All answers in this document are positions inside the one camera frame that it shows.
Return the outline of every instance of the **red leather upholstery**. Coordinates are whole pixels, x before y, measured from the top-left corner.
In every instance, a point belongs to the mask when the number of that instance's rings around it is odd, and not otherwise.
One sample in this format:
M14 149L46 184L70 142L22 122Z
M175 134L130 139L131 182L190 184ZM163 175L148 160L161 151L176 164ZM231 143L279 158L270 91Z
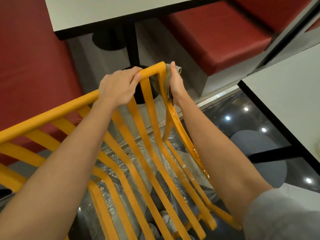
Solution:
M83 95L69 47L55 36L45 0L0 0L0 32L0 131ZM81 121L77 113L68 119ZM43 130L65 137L54 126ZM15 142L35 152L43 149L24 137ZM14 161L0 155L0 163Z
M312 0L234 0L273 29L282 32Z
M309 32L315 28L320 27L320 18L318 18L307 30L306 32Z
M262 53L271 41L224 1L176 12L161 21L208 76Z

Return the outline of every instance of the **person's left arm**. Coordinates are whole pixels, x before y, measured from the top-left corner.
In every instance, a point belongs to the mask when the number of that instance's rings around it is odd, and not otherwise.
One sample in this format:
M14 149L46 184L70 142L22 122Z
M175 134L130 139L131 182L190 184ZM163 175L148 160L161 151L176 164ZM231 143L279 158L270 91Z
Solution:
M141 68L106 75L90 113L0 214L1 239L65 239L86 191L112 113L127 104Z

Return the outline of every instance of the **round black table base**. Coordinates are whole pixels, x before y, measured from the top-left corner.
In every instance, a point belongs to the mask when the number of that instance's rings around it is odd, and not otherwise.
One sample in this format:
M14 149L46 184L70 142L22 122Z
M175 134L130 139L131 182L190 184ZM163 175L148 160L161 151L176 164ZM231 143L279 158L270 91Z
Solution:
M106 51L117 51L126 47L121 26L94 32L92 35L92 42L98 48Z
M253 130L241 130L230 140L249 157L254 153L277 149L278 146L267 136ZM270 161L253 164L261 176L272 187L280 188L286 180L287 164L283 161Z
M139 65L139 67L143 68L143 69L146 69L148 68L147 66L145 65ZM155 99L159 94L157 93L157 91L154 89L154 87L151 85L151 92L152 92L152 97L153 99ZM143 94L142 94L142 90L141 90L141 86L140 86L140 83L138 83L137 87L136 87L136 92L134 93L134 99L136 100L136 103L137 104L145 104L146 102L144 101L144 97L143 97Z

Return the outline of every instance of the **sleeve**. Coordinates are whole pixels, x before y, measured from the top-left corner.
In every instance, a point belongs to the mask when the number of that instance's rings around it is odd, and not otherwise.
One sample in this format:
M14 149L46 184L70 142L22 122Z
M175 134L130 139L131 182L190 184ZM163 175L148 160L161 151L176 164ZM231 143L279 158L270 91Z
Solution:
M251 203L243 229L247 240L315 240L320 239L319 223L320 212L307 210L278 189L271 189Z

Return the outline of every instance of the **tabletop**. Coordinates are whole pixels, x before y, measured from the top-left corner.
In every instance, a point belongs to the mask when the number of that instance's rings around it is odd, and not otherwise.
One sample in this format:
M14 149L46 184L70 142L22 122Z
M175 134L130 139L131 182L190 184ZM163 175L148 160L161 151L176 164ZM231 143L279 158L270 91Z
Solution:
M291 141L298 140L320 162L319 61L320 44L258 71L242 82L292 133Z
M54 32L160 8L177 10L215 0L45 0Z

